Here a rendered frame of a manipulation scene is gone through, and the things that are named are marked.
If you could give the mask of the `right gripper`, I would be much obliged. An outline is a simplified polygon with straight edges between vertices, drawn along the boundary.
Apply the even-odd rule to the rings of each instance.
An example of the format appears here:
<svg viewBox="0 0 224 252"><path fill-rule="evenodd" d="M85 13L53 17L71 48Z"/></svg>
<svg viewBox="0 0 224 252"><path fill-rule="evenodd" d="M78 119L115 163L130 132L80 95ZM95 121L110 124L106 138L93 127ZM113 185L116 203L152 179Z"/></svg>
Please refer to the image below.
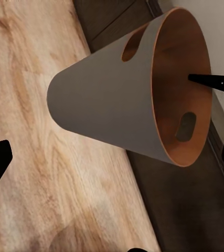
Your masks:
<svg viewBox="0 0 224 252"><path fill-rule="evenodd" d="M188 80L200 83L205 86L224 91L224 76L221 75L197 75L189 74Z"/></svg>

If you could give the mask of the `trash can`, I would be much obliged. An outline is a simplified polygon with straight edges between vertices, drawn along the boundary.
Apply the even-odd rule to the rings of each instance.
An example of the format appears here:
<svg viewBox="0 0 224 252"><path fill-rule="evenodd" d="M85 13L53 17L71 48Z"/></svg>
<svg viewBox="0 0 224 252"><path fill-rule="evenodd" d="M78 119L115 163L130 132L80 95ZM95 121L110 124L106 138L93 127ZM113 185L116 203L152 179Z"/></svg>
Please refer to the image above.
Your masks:
<svg viewBox="0 0 224 252"><path fill-rule="evenodd" d="M57 73L47 105L63 129L180 167L200 156L209 131L212 75L204 34L186 8L167 13ZM176 139L181 117L196 115L193 136Z"/></svg>

